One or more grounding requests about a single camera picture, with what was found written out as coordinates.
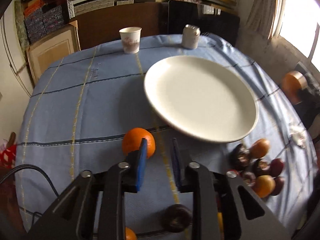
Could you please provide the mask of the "orange mandarin with stem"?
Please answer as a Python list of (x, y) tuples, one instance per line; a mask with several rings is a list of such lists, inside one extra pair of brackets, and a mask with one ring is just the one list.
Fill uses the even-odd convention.
[(152, 157), (156, 151), (155, 139), (150, 132), (140, 127), (133, 128), (124, 135), (121, 144), (124, 155), (139, 150), (142, 139), (147, 140), (147, 158)]

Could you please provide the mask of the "dark carved water chestnut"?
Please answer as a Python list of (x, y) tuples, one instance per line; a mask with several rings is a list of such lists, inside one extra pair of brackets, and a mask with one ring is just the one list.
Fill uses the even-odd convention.
[(161, 216), (161, 226), (167, 232), (179, 233), (192, 223), (192, 212), (182, 204), (169, 206)]

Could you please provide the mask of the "white ceramic plate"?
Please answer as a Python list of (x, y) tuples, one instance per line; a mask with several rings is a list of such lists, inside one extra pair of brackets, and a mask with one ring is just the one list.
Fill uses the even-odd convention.
[(200, 57), (171, 56), (154, 63), (144, 77), (144, 91), (164, 121), (207, 142), (241, 140), (259, 119), (248, 83), (227, 67)]

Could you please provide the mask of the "blue checked tablecloth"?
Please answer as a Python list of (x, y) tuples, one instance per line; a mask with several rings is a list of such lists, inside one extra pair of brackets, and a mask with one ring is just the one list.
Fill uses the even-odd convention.
[(183, 135), (159, 119), (146, 99), (143, 74), (157, 61), (175, 55), (217, 62), (250, 85), (259, 105), (259, 121), (244, 143), (249, 146), (266, 138), (271, 143), (267, 158), (284, 160), (284, 189), (266, 204), (288, 233), (294, 233), (318, 170), (312, 140), (307, 137), (306, 148), (291, 140), (289, 124), (302, 122), (287, 97), (259, 64), (213, 34), (201, 37), (195, 50), (183, 49), (180, 35), (145, 37), (137, 54), (125, 54), (121, 42), (113, 41), (69, 55), (44, 72), (24, 114), (16, 164), (42, 168), (53, 184), (34, 170), (16, 174), (26, 229), (31, 227), (32, 214), (43, 213), (54, 201), (54, 190), (63, 191), (79, 172), (103, 172), (122, 161), (122, 138), (135, 127), (147, 129), (156, 141), (141, 191), (125, 197), (126, 225), (138, 235), (160, 230), (163, 210), (175, 202), (192, 206), (191, 194), (177, 193), (172, 180), (172, 138), (210, 170), (228, 170), (228, 155), (235, 144), (211, 144)]

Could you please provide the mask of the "dark red plum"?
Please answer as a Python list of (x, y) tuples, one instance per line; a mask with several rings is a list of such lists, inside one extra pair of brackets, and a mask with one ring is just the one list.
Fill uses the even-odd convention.
[(278, 177), (284, 169), (284, 162), (280, 158), (273, 159), (270, 162), (270, 176)]

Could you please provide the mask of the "crumpled white tissue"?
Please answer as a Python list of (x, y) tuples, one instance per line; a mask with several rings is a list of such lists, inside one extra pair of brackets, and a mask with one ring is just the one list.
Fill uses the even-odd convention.
[(306, 131), (298, 124), (289, 124), (289, 134), (293, 142), (300, 148), (306, 148)]

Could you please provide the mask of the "white drink can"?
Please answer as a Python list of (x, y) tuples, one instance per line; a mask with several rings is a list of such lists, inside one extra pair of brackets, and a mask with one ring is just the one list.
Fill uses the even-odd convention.
[(182, 46), (186, 49), (196, 49), (200, 38), (199, 27), (187, 24), (183, 29)]

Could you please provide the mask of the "white paper cup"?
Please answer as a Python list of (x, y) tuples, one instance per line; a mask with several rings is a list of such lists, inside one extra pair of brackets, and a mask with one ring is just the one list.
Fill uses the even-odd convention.
[(139, 52), (141, 27), (127, 27), (120, 29), (119, 34), (123, 50), (127, 54)]

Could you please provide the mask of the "framed wooden panel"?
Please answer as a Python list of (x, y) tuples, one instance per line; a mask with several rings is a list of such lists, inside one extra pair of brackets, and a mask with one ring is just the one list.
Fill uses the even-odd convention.
[(33, 82), (37, 83), (53, 62), (80, 50), (77, 20), (30, 45), (27, 58)]

